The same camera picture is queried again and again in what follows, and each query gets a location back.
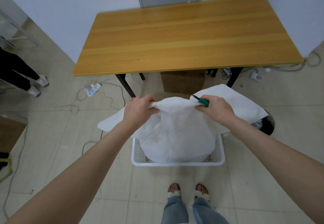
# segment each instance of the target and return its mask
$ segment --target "person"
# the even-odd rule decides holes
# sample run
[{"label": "person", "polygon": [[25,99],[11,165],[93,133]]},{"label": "person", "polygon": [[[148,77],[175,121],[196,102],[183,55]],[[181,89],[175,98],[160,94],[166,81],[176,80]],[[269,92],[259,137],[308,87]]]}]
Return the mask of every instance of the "person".
[{"label": "person", "polygon": [[0,79],[2,79],[3,81],[27,91],[30,95],[36,98],[41,95],[41,92],[38,91],[36,87],[30,85],[30,80],[28,80],[27,77],[34,79],[36,83],[41,85],[42,87],[47,87],[49,85],[46,76],[42,74],[38,75],[18,55],[7,52],[1,47],[0,59]]},{"label": "person", "polygon": [[[291,199],[315,223],[322,223],[324,165],[238,118],[223,98],[209,95],[202,98],[209,100],[209,107],[200,105],[196,109],[227,127],[261,161]],[[156,108],[149,109],[150,102],[156,102],[150,94],[131,99],[125,107],[124,119],[39,191],[7,223],[78,223],[124,143],[152,114],[159,112]],[[196,189],[193,206],[196,221],[203,224],[227,223],[210,209],[208,190],[202,184],[198,184]],[[180,191],[180,187],[172,184],[168,192],[173,195],[176,191]],[[185,213],[180,194],[171,196],[164,208],[162,223],[188,222],[187,216],[183,218]]]}]

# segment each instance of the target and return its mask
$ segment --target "forearm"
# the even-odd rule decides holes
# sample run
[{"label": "forearm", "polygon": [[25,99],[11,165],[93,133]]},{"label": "forearm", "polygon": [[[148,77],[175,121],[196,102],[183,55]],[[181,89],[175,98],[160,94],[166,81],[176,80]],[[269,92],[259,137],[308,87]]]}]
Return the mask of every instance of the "forearm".
[{"label": "forearm", "polygon": [[294,202],[315,222],[324,218],[324,165],[240,118],[226,126],[251,150]]},{"label": "forearm", "polygon": [[78,223],[136,128],[120,122],[26,203],[8,223]]}]

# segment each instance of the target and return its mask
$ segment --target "green pen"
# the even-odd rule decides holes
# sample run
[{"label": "green pen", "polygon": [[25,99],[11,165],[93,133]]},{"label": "green pen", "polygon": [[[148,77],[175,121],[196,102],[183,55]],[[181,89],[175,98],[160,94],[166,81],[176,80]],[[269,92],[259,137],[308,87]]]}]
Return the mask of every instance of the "green pen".
[{"label": "green pen", "polygon": [[204,106],[208,107],[209,106],[209,101],[203,98],[198,98],[196,95],[192,95],[196,99],[198,99],[198,102],[203,104]]}]

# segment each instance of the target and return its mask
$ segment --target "hand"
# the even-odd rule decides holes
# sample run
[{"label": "hand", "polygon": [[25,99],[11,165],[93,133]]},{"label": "hand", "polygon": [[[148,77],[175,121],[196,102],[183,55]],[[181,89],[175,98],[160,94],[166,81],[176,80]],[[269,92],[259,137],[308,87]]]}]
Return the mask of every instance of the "hand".
[{"label": "hand", "polygon": [[132,98],[125,107],[123,121],[134,126],[136,129],[140,128],[147,122],[151,115],[160,111],[157,108],[149,109],[150,102],[156,102],[152,94],[147,94],[143,98]]},{"label": "hand", "polygon": [[209,106],[198,105],[195,109],[204,112],[213,121],[226,127],[228,121],[235,117],[232,107],[225,99],[212,95],[203,95],[201,98],[208,100]]}]

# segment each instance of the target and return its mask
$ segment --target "blue jeans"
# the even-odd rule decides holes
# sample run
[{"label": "blue jeans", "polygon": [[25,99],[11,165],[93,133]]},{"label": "blue jeans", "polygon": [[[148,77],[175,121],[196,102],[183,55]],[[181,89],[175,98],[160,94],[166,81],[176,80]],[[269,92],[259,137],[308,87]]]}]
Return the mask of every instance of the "blue jeans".
[{"label": "blue jeans", "polygon": [[[197,198],[192,205],[197,224],[229,224],[221,214],[212,210],[204,198]],[[187,208],[178,196],[169,198],[164,207],[161,224],[189,223]]]}]

